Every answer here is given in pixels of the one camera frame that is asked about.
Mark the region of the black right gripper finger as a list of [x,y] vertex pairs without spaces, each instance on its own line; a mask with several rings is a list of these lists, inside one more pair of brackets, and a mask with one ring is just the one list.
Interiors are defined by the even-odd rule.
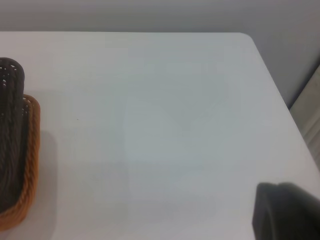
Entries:
[[320,200],[293,183],[259,183],[252,228],[256,240],[318,240]]

